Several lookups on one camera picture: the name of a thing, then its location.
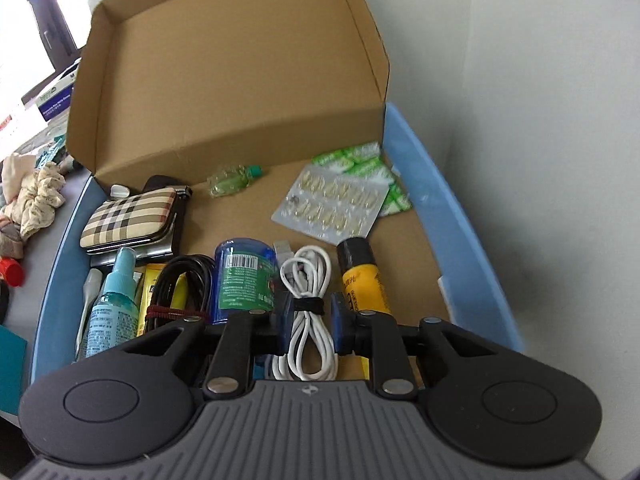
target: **plaid coin purse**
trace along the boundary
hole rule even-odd
[[[176,202],[173,187],[107,201],[89,218],[80,237],[80,246],[92,253],[101,248],[158,240],[170,228]]]

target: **cardboard box lid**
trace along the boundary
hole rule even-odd
[[[105,0],[66,143],[105,185],[195,184],[381,139],[387,81],[364,0]]]

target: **coiled white cable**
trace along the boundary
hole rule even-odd
[[[293,282],[287,277],[290,274]],[[280,266],[282,283],[296,298],[322,298],[331,280],[331,259],[318,246],[302,247],[292,258]],[[318,348],[321,367],[313,374],[302,369],[302,356],[308,337]],[[275,379],[291,381],[293,373],[301,381],[333,381],[338,372],[338,355],[334,352],[334,340],[322,322],[322,317],[311,312],[296,312],[289,352],[273,356],[271,369]]]

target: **red bottle cap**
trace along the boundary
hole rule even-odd
[[[0,274],[11,286],[21,286],[24,283],[24,269],[13,258],[0,258]]]

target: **green and white package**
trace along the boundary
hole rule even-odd
[[[394,174],[380,158],[381,154],[380,145],[377,142],[369,142],[315,156],[311,162],[336,173],[346,173],[372,182],[387,184],[389,193],[378,216],[408,211],[412,208],[411,202],[398,186]]]

